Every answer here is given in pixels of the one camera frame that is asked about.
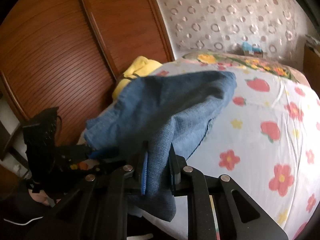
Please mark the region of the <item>person's left hand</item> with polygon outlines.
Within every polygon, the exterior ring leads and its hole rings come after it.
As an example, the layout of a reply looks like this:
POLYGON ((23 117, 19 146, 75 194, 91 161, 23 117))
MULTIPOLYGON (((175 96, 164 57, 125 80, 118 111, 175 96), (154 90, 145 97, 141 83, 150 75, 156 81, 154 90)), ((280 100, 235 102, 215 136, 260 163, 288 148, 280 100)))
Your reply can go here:
POLYGON ((53 201, 51 198, 47 196, 47 194, 41 190, 39 193, 33 193, 31 189, 28 190, 29 195, 31 198, 41 204, 44 204, 46 206, 54 206, 56 203, 58 203, 61 199, 57 199, 56 201, 53 201))

